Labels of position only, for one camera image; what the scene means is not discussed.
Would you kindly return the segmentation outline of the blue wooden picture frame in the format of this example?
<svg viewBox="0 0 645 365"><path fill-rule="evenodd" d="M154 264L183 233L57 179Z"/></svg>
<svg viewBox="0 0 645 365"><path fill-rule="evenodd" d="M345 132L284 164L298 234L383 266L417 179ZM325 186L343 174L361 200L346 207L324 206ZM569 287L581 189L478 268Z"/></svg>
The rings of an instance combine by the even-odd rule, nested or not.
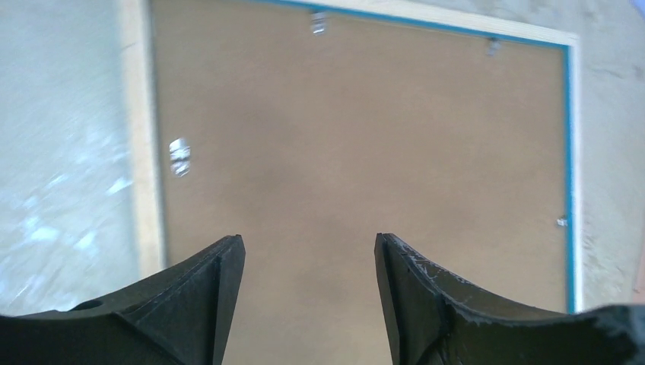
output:
<svg viewBox="0 0 645 365"><path fill-rule="evenodd" d="M561 49L565 108L567 311L584 311L583 60L580 37L553 28L413 1L296 1L294 6L313 12L336 12ZM122 47L138 269L146 278L167 266L154 85L154 21L147 1L119 1L116 8Z"/></svg>

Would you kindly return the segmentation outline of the brown frame backing board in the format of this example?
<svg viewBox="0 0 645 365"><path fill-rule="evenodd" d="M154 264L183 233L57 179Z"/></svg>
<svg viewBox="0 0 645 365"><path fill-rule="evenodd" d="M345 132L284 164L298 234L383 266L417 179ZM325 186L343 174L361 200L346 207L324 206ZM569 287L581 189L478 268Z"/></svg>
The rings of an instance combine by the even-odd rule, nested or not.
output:
<svg viewBox="0 0 645 365"><path fill-rule="evenodd" d="M239 234L226 364L388 364L373 248L394 233L484 289L566 309L563 54L247 1L154 1L179 262Z"/></svg>

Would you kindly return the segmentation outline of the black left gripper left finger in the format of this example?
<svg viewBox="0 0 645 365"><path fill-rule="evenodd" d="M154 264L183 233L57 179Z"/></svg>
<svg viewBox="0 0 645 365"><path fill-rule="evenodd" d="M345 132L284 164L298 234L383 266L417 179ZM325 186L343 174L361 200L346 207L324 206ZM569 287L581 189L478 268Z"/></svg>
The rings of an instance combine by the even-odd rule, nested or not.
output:
<svg viewBox="0 0 645 365"><path fill-rule="evenodd" d="M1 318L3 364L220 364L245 262L225 236L188 259L67 311Z"/></svg>

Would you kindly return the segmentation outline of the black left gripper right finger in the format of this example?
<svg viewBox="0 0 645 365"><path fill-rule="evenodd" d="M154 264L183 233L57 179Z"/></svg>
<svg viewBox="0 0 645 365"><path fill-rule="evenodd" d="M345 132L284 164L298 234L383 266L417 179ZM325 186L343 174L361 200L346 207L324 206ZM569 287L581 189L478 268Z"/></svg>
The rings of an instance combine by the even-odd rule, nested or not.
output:
<svg viewBox="0 0 645 365"><path fill-rule="evenodd" d="M375 242L395 364L642 364L644 308L564 314L487 291L391 233Z"/></svg>

